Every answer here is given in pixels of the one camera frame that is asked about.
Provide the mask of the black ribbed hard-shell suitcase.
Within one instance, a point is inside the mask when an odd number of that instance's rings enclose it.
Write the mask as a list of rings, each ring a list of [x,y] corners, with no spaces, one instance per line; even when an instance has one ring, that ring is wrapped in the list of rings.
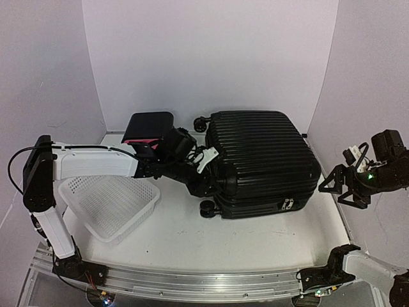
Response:
[[[208,163],[220,191],[200,215],[243,219],[302,210],[321,166],[291,120],[279,111],[219,111],[194,120],[218,156]]]

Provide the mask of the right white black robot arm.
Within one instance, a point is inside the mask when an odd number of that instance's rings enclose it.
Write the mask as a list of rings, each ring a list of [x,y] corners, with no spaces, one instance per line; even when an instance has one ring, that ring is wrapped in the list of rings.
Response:
[[[334,167],[318,186],[336,194],[340,204],[366,209],[371,197],[408,188],[408,149],[397,130],[375,134],[371,144],[351,146],[343,152],[345,164]],[[391,306],[408,306],[408,269],[363,252],[354,244],[331,250],[327,263],[296,274],[300,295],[321,298],[342,285],[361,279],[385,294]]]

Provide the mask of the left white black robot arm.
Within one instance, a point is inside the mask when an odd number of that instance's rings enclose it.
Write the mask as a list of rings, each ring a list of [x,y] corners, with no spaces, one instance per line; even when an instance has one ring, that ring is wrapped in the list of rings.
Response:
[[[57,198],[98,240],[115,244],[152,214],[160,191],[151,178],[172,178],[199,198],[219,192],[208,169],[219,151],[198,145],[187,130],[171,128],[148,138],[126,135],[122,143],[71,145],[44,135],[28,150],[23,203],[52,250],[52,270],[60,278],[103,285],[107,267],[83,259]]]

